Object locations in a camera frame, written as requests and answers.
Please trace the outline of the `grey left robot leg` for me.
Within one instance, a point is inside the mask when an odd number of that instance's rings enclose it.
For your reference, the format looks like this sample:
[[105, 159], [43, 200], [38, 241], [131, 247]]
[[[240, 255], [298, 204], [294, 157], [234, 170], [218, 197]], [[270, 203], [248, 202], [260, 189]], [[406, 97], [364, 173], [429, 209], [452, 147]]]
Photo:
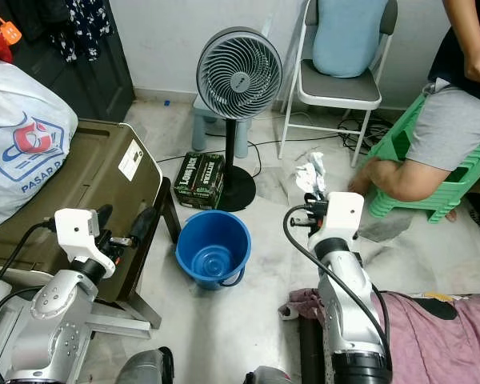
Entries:
[[163, 346], [130, 356], [114, 384], [174, 384], [174, 356]]

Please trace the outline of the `dark floral garment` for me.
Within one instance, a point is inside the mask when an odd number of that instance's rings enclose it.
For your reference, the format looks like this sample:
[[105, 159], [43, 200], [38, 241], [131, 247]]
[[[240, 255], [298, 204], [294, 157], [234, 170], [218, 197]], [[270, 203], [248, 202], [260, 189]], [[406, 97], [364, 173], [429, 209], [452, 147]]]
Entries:
[[100, 43], [112, 33], [104, 0], [51, 0], [50, 40], [65, 62], [100, 58]]

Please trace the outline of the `small grey plastic stool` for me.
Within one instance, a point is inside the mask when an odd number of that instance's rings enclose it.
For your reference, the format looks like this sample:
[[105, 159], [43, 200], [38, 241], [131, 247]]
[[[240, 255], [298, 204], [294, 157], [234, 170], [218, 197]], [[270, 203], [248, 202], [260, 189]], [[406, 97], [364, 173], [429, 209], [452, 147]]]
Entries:
[[[206, 149], [205, 136], [207, 133], [225, 135], [225, 125], [218, 124], [222, 120], [218, 114], [205, 105], [200, 96], [194, 99], [193, 103], [193, 132], [192, 149], [195, 151], [204, 151]], [[252, 118], [239, 120], [236, 127], [235, 157], [246, 158], [248, 156], [248, 130], [252, 123]]]

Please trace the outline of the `grey standing fan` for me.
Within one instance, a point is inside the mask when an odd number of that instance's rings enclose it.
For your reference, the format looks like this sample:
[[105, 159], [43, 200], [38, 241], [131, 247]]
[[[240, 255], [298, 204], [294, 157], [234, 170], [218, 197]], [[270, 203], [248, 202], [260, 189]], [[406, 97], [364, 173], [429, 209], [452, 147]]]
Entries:
[[268, 110], [282, 86], [277, 49], [257, 30], [234, 26], [220, 30], [205, 44], [196, 69], [198, 95], [226, 122], [224, 184], [218, 210], [244, 210], [254, 200], [254, 177], [234, 165], [237, 128]]

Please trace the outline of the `light blue cushion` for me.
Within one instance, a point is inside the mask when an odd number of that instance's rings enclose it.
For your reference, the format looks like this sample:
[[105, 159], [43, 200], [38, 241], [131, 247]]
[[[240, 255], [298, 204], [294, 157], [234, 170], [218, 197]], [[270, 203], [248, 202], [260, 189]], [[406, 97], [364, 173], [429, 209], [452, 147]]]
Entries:
[[378, 51], [389, 0], [314, 0], [314, 68], [347, 79], [363, 74]]

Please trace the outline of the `white tissue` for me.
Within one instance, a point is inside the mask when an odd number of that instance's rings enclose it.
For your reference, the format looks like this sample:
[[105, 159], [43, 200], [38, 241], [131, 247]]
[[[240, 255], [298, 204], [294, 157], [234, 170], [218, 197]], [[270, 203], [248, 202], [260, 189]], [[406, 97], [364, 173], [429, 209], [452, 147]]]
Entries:
[[317, 200], [326, 200], [327, 186], [325, 182], [324, 154], [312, 151], [307, 154], [307, 163], [296, 167], [296, 186], [312, 194]]

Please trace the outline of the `brown plastic storage box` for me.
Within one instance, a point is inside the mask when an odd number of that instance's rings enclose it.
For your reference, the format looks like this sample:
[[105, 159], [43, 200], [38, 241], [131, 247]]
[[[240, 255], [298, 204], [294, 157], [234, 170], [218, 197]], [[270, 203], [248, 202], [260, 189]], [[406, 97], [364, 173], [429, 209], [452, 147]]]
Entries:
[[136, 246], [124, 250], [115, 274], [98, 286], [98, 299], [152, 318], [154, 311], [138, 292], [142, 268], [153, 244], [177, 242], [179, 220], [170, 180], [126, 123], [79, 122], [64, 165], [0, 224], [0, 266], [32, 224], [58, 209], [97, 210], [107, 204], [113, 209], [105, 228], [115, 237], [127, 238], [138, 218], [149, 225], [137, 236]]

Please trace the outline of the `person in grey shorts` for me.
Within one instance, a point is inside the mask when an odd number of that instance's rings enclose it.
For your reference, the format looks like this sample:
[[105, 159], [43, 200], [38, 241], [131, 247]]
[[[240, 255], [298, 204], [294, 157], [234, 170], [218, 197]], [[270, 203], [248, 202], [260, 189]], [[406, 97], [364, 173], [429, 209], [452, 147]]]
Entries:
[[401, 202], [429, 197], [480, 146], [480, 0], [442, 0], [450, 29], [431, 63], [405, 160], [372, 158], [347, 189], [372, 186]]

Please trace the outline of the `white grey folding chair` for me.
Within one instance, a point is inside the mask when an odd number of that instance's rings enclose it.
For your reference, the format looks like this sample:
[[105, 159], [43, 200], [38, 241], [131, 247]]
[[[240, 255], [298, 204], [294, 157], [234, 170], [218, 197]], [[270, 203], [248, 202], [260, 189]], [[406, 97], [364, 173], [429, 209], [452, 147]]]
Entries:
[[372, 113], [382, 103], [379, 78], [382, 76], [384, 63], [391, 44], [391, 36], [396, 30], [398, 19], [397, 0], [389, 0], [382, 19], [378, 51], [375, 58], [363, 74], [354, 78], [340, 79], [318, 72], [312, 62], [312, 45], [314, 41], [314, 0], [306, 0], [301, 17], [301, 33], [296, 41], [296, 52], [292, 62], [291, 80], [285, 98], [285, 118], [278, 150], [284, 150], [288, 132], [298, 128], [292, 122], [294, 102], [298, 100], [307, 106], [340, 107], [340, 109], [360, 110], [364, 113], [363, 122], [358, 130], [350, 132], [356, 138], [352, 149], [352, 165], [357, 165], [360, 149], [368, 128]]

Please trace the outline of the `white appliance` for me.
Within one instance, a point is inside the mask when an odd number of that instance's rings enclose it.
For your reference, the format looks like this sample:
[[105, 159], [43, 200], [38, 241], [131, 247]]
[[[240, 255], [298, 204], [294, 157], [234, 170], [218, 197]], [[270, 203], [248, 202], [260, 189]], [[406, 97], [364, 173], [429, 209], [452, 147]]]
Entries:
[[13, 297], [0, 308], [0, 374], [6, 379], [10, 376], [10, 356], [14, 343], [24, 329], [30, 314], [29, 307], [30, 301]]

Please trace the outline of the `white printed plastic bag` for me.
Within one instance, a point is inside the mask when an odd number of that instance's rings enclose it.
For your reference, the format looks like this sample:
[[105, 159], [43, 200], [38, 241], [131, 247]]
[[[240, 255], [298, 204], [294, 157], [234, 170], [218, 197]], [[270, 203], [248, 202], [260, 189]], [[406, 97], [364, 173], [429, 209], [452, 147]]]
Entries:
[[20, 67], [0, 61], [0, 224], [63, 166], [77, 124], [65, 100]]

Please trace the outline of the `grey robot leg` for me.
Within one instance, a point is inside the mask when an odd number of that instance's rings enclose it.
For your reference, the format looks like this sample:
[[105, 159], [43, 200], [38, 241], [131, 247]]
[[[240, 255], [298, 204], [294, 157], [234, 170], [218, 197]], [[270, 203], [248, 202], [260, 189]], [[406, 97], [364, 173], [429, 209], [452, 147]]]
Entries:
[[294, 382], [283, 370], [259, 366], [246, 374], [243, 384], [294, 384]]
[[174, 356], [163, 346], [130, 356], [114, 384], [174, 384]]

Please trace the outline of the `grey right robot leg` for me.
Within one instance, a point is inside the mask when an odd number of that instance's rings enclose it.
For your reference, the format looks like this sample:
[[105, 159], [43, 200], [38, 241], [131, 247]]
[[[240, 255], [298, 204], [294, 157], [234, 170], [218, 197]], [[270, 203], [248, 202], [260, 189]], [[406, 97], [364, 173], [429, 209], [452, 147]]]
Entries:
[[243, 384], [294, 384], [294, 382], [283, 370], [259, 366], [246, 374]]

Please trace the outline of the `pink cartoon print blanket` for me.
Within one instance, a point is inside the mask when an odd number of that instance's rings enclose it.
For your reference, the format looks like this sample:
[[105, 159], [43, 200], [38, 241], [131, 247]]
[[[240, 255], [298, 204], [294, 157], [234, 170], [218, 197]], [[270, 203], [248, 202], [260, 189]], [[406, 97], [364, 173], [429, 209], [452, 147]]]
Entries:
[[317, 321], [322, 326], [326, 376], [334, 384], [480, 384], [480, 294], [409, 296], [373, 294], [380, 329], [389, 350], [373, 345], [343, 351], [316, 289], [289, 293], [280, 314]]

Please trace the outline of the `blue plastic bucket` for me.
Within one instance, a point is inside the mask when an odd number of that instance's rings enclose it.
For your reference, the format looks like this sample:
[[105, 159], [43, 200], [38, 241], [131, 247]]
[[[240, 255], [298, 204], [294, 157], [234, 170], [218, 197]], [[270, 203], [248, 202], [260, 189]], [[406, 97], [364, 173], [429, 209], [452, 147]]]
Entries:
[[222, 210], [204, 210], [185, 220], [175, 259], [199, 288], [218, 291], [242, 282], [253, 244], [240, 217]]

